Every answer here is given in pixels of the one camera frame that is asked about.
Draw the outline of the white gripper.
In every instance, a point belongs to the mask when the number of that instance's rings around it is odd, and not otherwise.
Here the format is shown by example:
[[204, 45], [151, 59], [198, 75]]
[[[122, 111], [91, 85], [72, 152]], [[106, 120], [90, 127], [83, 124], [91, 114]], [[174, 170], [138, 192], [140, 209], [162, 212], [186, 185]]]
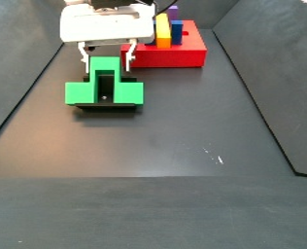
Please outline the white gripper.
[[60, 15], [60, 38], [64, 43], [76, 43], [84, 63], [84, 72], [90, 72], [87, 46], [130, 44], [126, 53], [126, 69], [135, 61], [138, 42], [151, 41], [155, 5], [131, 4], [115, 9], [96, 11], [88, 4], [70, 5]]

